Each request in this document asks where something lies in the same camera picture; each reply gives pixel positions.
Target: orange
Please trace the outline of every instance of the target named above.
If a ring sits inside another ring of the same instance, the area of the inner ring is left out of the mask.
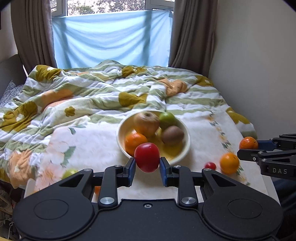
[[[224,172],[225,174],[235,173],[238,167],[239,167],[239,159],[235,154],[228,152],[221,157],[220,168],[221,168],[221,171]]]
[[[101,186],[95,186],[95,187],[94,187],[94,193],[95,193],[97,196],[99,196],[100,190],[101,190]]]
[[[245,137],[239,143],[240,149],[258,149],[258,142],[253,137]]]
[[[126,136],[124,141],[125,150],[131,156],[134,156],[135,149],[138,145],[148,142],[147,138],[140,133],[131,133]]]

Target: pillow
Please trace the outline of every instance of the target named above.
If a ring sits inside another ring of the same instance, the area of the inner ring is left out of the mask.
[[[10,102],[13,97],[18,95],[18,93],[21,92],[23,86],[24,85],[16,86],[15,83],[10,81],[1,100],[0,100],[0,108],[5,106],[5,104]]]

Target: bed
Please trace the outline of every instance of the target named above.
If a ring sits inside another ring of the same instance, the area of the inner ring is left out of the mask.
[[[192,171],[201,171],[207,161],[217,163],[225,152],[236,153],[244,136],[256,137],[253,125],[234,112],[212,81],[189,70],[112,60],[65,70],[38,65],[22,91],[0,108],[0,178],[14,188],[32,178],[38,191],[70,169],[101,172],[124,165],[116,128],[140,110],[166,110],[186,124],[192,144],[180,164]],[[268,194],[255,163],[241,161],[231,177]],[[119,188],[118,195],[175,198],[176,189],[164,188],[158,172],[138,170],[132,187]]]

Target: window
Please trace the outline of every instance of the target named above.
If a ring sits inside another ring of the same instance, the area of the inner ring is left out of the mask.
[[[103,12],[167,9],[173,11],[175,0],[50,0],[52,16]]]
[[[154,10],[154,9],[167,9],[174,10],[174,1],[175,0],[146,0],[145,9]]]

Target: kiwi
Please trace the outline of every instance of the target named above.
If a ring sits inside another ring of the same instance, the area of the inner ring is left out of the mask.
[[[184,132],[177,126],[170,126],[161,134],[161,140],[165,145],[173,146],[180,143],[184,138]]]

